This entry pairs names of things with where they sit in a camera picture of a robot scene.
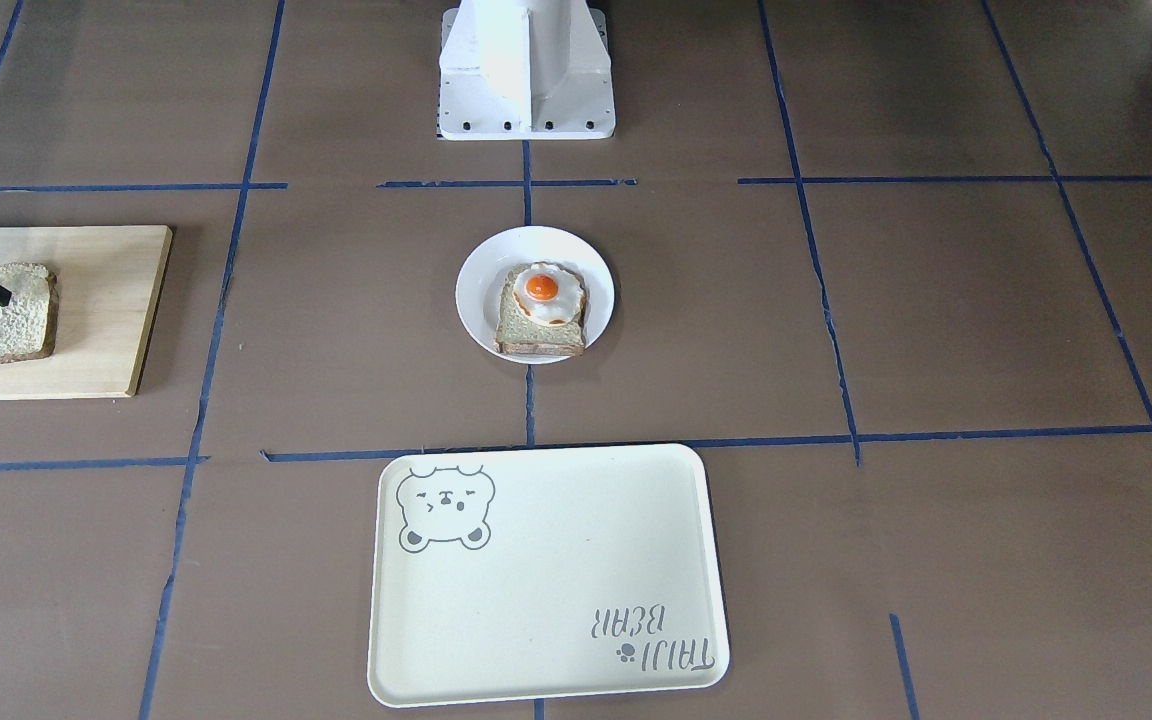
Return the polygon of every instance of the egg yolk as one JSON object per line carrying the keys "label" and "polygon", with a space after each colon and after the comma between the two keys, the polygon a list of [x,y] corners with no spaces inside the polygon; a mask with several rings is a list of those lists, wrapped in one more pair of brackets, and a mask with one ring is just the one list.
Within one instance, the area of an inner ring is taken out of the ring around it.
{"label": "egg yolk", "polygon": [[558,297],[558,282],[550,275],[532,275],[526,279],[526,295],[536,300],[554,300]]}

